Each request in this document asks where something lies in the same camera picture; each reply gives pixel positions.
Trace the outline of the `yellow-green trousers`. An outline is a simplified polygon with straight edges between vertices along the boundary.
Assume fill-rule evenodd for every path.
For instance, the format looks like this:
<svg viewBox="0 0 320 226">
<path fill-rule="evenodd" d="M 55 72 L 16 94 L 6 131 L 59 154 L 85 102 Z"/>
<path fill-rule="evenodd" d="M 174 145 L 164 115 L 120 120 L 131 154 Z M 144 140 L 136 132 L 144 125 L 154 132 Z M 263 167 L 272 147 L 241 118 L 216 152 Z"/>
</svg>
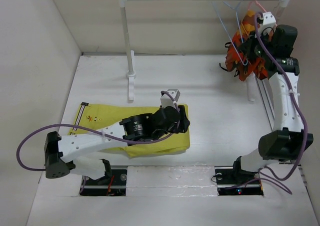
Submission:
<svg viewBox="0 0 320 226">
<path fill-rule="evenodd" d="M 84 127 L 93 130 L 109 129 L 113 124 L 125 122 L 125 132 L 120 135 L 126 140 L 157 140 L 152 144 L 130 145 L 117 141 L 116 146 L 105 149 L 105 152 L 124 151 L 129 157 L 138 157 L 151 154 L 171 154 L 182 152 L 190 147 L 189 129 L 186 133 L 168 133 L 162 137 L 152 137 L 152 115 L 159 107 L 122 107 L 108 104 L 81 103 L 76 118 L 75 128 L 69 130 L 70 135 L 84 134 Z"/>
</svg>

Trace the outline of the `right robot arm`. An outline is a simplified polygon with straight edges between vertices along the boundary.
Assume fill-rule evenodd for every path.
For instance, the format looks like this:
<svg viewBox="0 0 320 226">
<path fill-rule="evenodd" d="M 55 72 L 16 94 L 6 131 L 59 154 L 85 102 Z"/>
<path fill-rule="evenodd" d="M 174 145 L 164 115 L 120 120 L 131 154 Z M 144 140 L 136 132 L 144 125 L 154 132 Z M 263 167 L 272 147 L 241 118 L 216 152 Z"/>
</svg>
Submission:
<svg viewBox="0 0 320 226">
<path fill-rule="evenodd" d="M 313 143 L 307 121 L 299 108 L 299 62 L 291 57 L 298 31 L 295 27 L 256 25 L 239 49 L 250 60 L 252 72 L 268 79 L 272 96 L 274 123 L 272 131 L 262 136 L 258 148 L 238 157 L 230 177 L 238 183 L 279 161 L 295 161 L 296 168 L 304 151 Z"/>
</svg>

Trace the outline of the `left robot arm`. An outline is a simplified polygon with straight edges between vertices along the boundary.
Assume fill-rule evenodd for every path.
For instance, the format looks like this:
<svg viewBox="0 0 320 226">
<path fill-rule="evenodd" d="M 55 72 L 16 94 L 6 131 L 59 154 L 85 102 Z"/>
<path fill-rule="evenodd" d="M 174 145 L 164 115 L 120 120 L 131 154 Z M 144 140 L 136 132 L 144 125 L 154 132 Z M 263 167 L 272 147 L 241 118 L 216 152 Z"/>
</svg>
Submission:
<svg viewBox="0 0 320 226">
<path fill-rule="evenodd" d="M 111 180 L 108 160 L 92 160 L 87 155 L 102 151 L 124 150 L 130 157 L 184 151 L 188 148 L 190 121 L 185 105 L 160 107 L 122 119 L 101 129 L 87 129 L 85 134 L 46 136 L 45 176 L 48 179 L 79 174 L 106 184 Z"/>
</svg>

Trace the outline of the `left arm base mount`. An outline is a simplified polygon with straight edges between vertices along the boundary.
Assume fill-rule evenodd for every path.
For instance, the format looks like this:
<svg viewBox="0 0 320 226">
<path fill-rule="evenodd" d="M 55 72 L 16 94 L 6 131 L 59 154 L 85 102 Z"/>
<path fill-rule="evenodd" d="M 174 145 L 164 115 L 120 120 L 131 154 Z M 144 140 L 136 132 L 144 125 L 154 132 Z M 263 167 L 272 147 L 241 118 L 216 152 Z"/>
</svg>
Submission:
<svg viewBox="0 0 320 226">
<path fill-rule="evenodd" d="M 114 166 L 111 176 L 93 180 L 84 177 L 81 182 L 79 194 L 81 196 L 126 196 L 128 168 Z"/>
</svg>

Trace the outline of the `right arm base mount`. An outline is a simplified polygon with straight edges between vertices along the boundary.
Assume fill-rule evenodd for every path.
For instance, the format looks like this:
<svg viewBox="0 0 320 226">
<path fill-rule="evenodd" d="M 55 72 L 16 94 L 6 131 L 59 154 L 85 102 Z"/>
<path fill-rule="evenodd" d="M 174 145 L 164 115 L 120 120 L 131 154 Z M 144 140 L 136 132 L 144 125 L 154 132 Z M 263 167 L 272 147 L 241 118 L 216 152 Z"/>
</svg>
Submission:
<svg viewBox="0 0 320 226">
<path fill-rule="evenodd" d="M 264 192 L 256 172 L 236 174 L 232 166 L 217 166 L 211 181 L 217 186 L 218 196 L 259 195 Z"/>
</svg>

